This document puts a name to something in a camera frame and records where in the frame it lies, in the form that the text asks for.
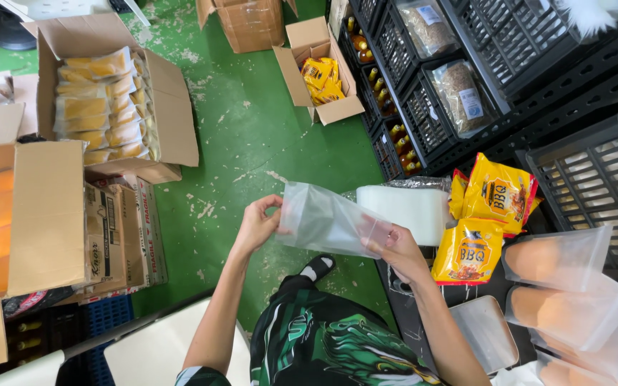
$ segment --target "white feather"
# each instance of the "white feather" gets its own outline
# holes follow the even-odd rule
[[[569,26],[576,26],[587,38],[597,32],[616,28],[617,20],[607,9],[618,14],[618,0],[557,0],[557,8],[569,15]]]

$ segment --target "printed shirt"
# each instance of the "printed shirt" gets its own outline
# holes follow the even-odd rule
[[[300,290],[262,313],[251,340],[252,386],[441,385],[421,358],[373,313],[345,298]],[[176,386],[229,386],[209,367],[190,367]]]

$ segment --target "black shoe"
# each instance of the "black shoe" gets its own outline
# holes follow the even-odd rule
[[[328,253],[322,253],[311,259],[299,275],[309,277],[314,283],[328,275],[335,268],[335,259]]]

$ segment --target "hand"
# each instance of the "hand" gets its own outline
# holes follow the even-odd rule
[[[428,263],[409,229],[392,224],[390,236],[385,245],[379,245],[372,240],[362,240],[362,243],[390,264],[403,283],[410,284],[417,280],[433,279]]]
[[[269,239],[280,223],[280,207],[283,206],[283,198],[276,194],[263,197],[254,201],[245,208],[245,216],[242,217],[240,230],[233,249],[250,255],[258,251]],[[266,210],[270,207],[279,208],[273,215],[267,216]]]

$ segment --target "green painted floor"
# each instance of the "green painted floor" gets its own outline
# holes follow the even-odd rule
[[[283,4],[285,23],[296,16]],[[299,20],[322,16],[322,1],[298,0]],[[281,194],[285,180],[346,192],[382,183],[358,116],[323,127],[306,108],[294,107],[273,51],[234,54],[212,15],[199,30],[194,1],[148,3],[147,28],[133,14],[122,18],[145,48],[183,71],[196,110],[200,166],[183,167],[183,180],[156,186],[169,283],[133,294],[137,316],[216,285],[243,210],[253,200]],[[37,71],[35,51],[0,49],[0,71]],[[252,256],[238,319],[252,331],[286,275],[316,252],[276,244]],[[337,268],[318,287],[361,303],[394,327],[373,260],[337,256]]]

